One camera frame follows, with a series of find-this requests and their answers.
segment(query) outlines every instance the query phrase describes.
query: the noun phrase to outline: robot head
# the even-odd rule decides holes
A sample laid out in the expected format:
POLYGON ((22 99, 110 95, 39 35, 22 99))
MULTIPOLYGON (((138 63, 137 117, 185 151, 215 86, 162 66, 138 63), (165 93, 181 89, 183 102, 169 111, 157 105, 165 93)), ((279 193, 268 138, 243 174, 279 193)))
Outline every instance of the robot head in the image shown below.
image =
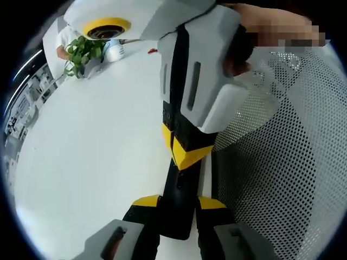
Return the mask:
POLYGON ((214 0, 76 0, 64 20, 90 40, 158 40, 214 4, 214 0))

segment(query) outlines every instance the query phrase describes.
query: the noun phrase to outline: gray panel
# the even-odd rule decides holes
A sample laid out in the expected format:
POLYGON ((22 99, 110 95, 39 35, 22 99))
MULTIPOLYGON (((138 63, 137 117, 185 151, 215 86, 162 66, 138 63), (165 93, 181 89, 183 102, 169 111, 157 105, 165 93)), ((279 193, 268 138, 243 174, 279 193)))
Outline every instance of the gray panel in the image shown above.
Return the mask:
POLYGON ((170 79, 172 58, 177 40, 177 33, 166 35, 158 42, 158 51, 162 56, 162 66, 160 68, 160 97, 166 103, 170 103, 170 79))
POLYGON ((111 221, 100 231, 89 237, 86 240, 83 253, 76 256, 73 260, 102 260, 101 253, 118 227, 121 227, 126 233, 118 245, 114 259, 130 260, 143 225, 117 219, 111 221))
POLYGON ((181 113, 195 126, 202 126, 219 90, 231 79, 222 63, 240 24, 240 14, 223 6, 185 25, 189 33, 189 62, 181 113), (192 110, 188 105, 194 81, 194 66, 201 64, 200 78, 192 110))
POLYGON ((153 15, 140 39, 160 39, 167 33, 208 11, 214 0, 166 0, 153 15))
POLYGON ((215 228, 226 260, 277 260, 272 244, 246 223, 221 225, 215 228))

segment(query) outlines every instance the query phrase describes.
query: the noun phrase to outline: person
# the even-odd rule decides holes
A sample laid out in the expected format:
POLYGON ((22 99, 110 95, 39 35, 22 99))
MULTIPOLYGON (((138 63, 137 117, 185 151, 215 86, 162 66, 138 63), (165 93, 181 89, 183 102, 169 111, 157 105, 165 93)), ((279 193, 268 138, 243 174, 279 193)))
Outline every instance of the person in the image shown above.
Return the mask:
MULTIPOLYGON (((223 5, 241 15, 241 25, 246 28, 247 33, 252 34, 255 47, 277 47, 283 40, 286 44, 300 43, 314 47, 326 44, 325 34, 319 32, 318 26, 312 25, 305 16, 281 9, 262 8, 243 3, 223 5)), ((234 76, 250 70, 247 62, 235 66, 233 60, 229 58, 224 61, 223 66, 234 76)))
POLYGON ((79 34, 75 29, 73 29, 69 24, 62 29, 56 38, 56 53, 57 56, 63 60, 69 61, 69 54, 67 49, 69 44, 77 39, 81 34, 79 34))

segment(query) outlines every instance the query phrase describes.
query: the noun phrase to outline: yellow panel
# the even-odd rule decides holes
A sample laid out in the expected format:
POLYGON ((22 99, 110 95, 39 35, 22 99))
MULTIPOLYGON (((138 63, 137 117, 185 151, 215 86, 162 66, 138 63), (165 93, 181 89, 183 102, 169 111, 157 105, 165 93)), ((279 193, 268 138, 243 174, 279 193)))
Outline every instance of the yellow panel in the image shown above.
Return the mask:
POLYGON ((134 206, 144 206, 144 207, 156 207, 159 195, 153 195, 148 197, 143 197, 136 200, 132 205, 134 206))
POLYGON ((213 145, 186 152, 176 137, 173 139, 173 156, 179 170, 184 170, 204 158, 212 151, 213 145))
POLYGON ((211 210, 211 209, 221 209, 226 207, 223 203, 221 203, 217 199, 210 199, 207 197, 199 197, 201 209, 203 210, 211 210))
POLYGON ((106 17, 106 18, 100 18, 93 20, 92 22, 89 22, 85 25, 83 28, 83 33, 85 35, 88 35, 88 33, 101 26, 106 26, 106 25, 116 25, 122 27, 125 31, 128 31, 131 23, 128 22, 127 20, 124 20, 122 18, 117 18, 117 17, 106 17))
POLYGON ((168 127, 163 123, 162 127, 163 137, 165 140, 165 145, 171 150, 171 135, 172 131, 168 129, 168 127))

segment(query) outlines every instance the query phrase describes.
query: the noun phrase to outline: white table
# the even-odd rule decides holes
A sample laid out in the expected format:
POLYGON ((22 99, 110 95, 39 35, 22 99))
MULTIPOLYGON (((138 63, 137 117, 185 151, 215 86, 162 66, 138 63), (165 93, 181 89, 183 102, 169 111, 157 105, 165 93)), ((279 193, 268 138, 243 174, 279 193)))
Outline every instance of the white table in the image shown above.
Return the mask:
MULTIPOLYGON (((164 190, 170 162, 161 133, 156 42, 89 80, 64 82, 40 110, 16 169, 15 201, 29 237, 48 259, 71 259, 85 240, 136 199, 164 190)), ((210 195, 210 176, 204 178, 210 195)), ((201 259, 197 232, 162 237, 157 259, 201 259)))

